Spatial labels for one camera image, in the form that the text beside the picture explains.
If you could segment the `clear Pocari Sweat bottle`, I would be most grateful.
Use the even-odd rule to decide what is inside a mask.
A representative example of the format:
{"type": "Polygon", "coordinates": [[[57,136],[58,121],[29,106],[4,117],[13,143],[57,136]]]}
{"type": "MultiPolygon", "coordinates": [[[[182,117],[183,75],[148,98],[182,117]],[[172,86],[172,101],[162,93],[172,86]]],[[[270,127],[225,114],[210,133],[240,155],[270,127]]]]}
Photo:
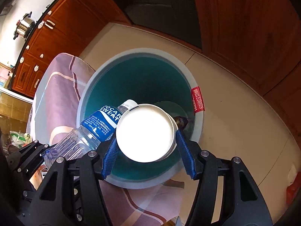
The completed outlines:
{"type": "Polygon", "coordinates": [[[78,128],[72,129],[65,138],[45,152],[46,167],[50,168],[59,157],[74,160],[97,150],[100,143],[111,139],[123,113],[134,106],[137,106],[137,103],[131,99],[117,108],[109,105],[102,106],[83,120],[78,128]]]}

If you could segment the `white round cup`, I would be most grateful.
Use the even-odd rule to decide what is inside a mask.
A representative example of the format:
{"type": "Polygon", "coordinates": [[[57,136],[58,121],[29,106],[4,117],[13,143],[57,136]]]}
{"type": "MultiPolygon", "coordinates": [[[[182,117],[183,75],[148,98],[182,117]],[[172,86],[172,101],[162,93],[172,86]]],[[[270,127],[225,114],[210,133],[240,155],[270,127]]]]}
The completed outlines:
{"type": "Polygon", "coordinates": [[[176,149],[177,130],[176,122],[164,110],[139,104],[122,115],[116,141],[121,152],[135,162],[159,162],[176,149]]]}

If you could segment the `teal trash bin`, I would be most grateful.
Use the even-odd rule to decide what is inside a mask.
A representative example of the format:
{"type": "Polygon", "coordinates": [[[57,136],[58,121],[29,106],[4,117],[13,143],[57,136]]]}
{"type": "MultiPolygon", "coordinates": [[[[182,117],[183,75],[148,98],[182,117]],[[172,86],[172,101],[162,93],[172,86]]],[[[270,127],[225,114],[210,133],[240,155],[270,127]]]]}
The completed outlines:
{"type": "MultiPolygon", "coordinates": [[[[117,107],[128,99],[156,105],[172,117],[187,118],[185,136],[200,140],[204,123],[200,87],[189,69],[171,54],[136,48],[108,60],[92,75],[82,93],[77,123],[104,105],[117,107]]],[[[164,183],[182,168],[177,150],[152,163],[138,163],[119,153],[106,181],[121,188],[145,189],[164,183]]]]}

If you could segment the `wooden kitchen cabinets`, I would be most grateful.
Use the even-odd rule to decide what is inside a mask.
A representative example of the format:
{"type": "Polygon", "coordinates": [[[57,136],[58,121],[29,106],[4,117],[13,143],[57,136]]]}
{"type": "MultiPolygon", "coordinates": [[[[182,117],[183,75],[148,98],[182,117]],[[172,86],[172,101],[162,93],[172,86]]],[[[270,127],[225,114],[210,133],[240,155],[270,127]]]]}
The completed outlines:
{"type": "Polygon", "coordinates": [[[300,142],[300,0],[195,0],[201,48],[134,24],[113,0],[54,0],[20,51],[11,89],[33,97],[34,83],[59,53],[79,55],[108,24],[174,40],[251,86],[300,142]]]}

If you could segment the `white plastic bag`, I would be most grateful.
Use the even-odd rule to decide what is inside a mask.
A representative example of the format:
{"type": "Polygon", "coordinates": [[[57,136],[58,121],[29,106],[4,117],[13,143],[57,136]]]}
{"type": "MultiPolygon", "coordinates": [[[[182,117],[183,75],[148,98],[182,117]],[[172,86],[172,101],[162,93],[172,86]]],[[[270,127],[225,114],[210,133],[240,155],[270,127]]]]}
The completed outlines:
{"type": "Polygon", "coordinates": [[[10,131],[10,139],[11,143],[18,148],[26,146],[32,142],[32,137],[30,134],[15,131],[10,131]]]}

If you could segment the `plaid tablecloth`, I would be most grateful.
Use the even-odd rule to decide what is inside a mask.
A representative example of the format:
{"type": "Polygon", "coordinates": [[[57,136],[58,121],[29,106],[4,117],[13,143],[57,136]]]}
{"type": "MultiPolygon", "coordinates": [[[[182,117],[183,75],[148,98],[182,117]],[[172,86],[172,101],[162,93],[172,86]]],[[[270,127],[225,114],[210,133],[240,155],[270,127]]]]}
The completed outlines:
{"type": "MultiPolygon", "coordinates": [[[[40,143],[54,145],[76,126],[81,95],[94,69],[70,54],[58,54],[36,90],[27,132],[40,143]]],[[[100,181],[113,225],[163,225],[180,213],[184,182],[168,180],[141,190],[100,181]]]]}

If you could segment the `steel cooking pot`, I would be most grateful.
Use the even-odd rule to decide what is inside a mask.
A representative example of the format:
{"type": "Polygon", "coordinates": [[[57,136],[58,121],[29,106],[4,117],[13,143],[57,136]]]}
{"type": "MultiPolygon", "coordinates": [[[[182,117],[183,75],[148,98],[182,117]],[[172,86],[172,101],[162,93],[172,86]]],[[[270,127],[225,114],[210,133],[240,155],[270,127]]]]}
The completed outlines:
{"type": "Polygon", "coordinates": [[[18,37],[26,39],[33,30],[36,22],[31,18],[32,12],[26,13],[22,19],[16,23],[16,30],[13,39],[18,37]]]}

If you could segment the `black built-in oven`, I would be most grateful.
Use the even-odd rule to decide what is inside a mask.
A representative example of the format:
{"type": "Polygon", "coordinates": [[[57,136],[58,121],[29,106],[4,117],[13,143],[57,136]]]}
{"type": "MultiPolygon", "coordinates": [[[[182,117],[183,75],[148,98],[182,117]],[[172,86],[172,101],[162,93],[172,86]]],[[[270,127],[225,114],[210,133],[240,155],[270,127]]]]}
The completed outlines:
{"type": "Polygon", "coordinates": [[[201,48],[195,0],[113,0],[136,25],[201,48]]]}

